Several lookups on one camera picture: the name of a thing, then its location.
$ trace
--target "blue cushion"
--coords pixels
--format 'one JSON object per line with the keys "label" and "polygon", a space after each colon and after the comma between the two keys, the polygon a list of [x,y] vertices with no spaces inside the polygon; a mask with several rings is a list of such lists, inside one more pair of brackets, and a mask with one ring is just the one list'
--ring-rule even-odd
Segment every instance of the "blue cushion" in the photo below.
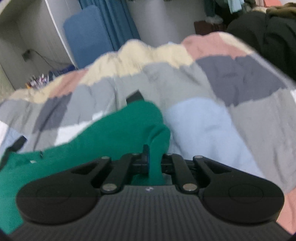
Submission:
{"label": "blue cushion", "polygon": [[92,5],[64,23],[65,35],[78,68],[93,63],[113,47],[98,7]]}

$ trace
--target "electrical cable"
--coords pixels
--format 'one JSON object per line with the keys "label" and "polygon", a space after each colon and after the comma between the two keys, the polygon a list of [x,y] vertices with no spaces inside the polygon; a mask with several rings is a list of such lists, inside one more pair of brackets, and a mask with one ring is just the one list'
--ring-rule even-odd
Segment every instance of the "electrical cable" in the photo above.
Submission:
{"label": "electrical cable", "polygon": [[63,65],[70,65],[69,63],[62,63],[62,62],[58,62],[58,61],[55,61],[55,60],[52,60],[52,59],[50,59],[50,58],[47,58],[47,57],[45,57],[45,56],[43,56],[43,55],[41,55],[41,54],[39,54],[36,50],[34,50],[34,49],[29,49],[30,51],[33,51],[33,52],[35,52],[36,54],[38,54],[51,68],[53,68],[53,69],[56,69],[55,67],[53,67],[47,60],[49,60],[49,61],[51,61],[51,62],[55,62],[55,63],[57,63],[57,64],[63,64]]}

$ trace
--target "round black pad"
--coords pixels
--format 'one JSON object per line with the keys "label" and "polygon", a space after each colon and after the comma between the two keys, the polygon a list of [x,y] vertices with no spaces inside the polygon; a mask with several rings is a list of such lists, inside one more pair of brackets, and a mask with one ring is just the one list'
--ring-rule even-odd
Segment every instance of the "round black pad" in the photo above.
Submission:
{"label": "round black pad", "polygon": [[79,175],[51,176],[21,188],[16,203],[23,219],[46,225],[81,218],[97,203],[96,190]]}
{"label": "round black pad", "polygon": [[284,195],[272,182],[236,171],[216,175],[204,190],[203,202],[219,218],[258,224],[278,217]]}

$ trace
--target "metal screw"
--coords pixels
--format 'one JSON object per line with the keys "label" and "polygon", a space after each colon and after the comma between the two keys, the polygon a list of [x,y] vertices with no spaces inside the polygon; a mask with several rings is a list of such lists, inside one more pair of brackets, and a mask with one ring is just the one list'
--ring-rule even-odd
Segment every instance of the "metal screw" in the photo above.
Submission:
{"label": "metal screw", "polygon": [[183,189],[188,192],[193,192],[197,189],[197,186],[193,183],[186,183],[183,185]]}
{"label": "metal screw", "polygon": [[117,186],[113,183],[107,183],[102,186],[102,189],[106,192],[112,192],[117,188]]}

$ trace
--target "blue curtain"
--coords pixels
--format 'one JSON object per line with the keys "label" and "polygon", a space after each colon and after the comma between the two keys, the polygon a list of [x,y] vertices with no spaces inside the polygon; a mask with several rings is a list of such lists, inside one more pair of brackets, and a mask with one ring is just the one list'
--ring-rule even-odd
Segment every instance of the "blue curtain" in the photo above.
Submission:
{"label": "blue curtain", "polygon": [[99,8],[115,51],[129,39],[140,39],[125,0],[79,0],[79,3],[82,9],[91,5]]}

